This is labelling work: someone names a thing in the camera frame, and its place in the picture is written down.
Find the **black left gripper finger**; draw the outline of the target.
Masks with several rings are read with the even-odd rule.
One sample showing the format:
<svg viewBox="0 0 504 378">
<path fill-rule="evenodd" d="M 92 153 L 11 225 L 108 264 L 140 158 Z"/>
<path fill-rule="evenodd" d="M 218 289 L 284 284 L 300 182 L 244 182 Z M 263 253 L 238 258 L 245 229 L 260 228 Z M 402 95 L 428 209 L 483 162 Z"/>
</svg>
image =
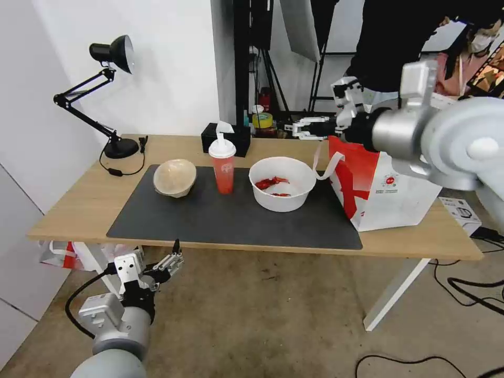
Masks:
<svg viewBox="0 0 504 378">
<path fill-rule="evenodd" d="M 184 258 L 180 245 L 180 240 L 176 239 L 172 252 L 152 267 L 152 271 L 162 277 L 173 276 L 183 265 Z"/>
</svg>

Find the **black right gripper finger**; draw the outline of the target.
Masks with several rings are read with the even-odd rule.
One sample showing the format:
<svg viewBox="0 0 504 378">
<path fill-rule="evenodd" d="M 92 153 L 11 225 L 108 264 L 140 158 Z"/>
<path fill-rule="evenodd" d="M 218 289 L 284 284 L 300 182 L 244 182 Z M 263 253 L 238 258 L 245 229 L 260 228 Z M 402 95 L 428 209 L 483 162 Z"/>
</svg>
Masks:
<svg viewBox="0 0 504 378">
<path fill-rule="evenodd" d="M 311 124 L 295 122 L 291 126 L 292 137 L 294 139 L 299 140 L 316 140 L 316 141 L 323 141 L 328 138 L 328 136 L 317 136 L 315 134 L 312 134 L 310 131 L 310 126 Z"/>
<path fill-rule="evenodd" d="M 336 128 L 336 117 L 304 117 L 300 119 L 300 123 L 303 127 L 334 129 Z"/>
</svg>

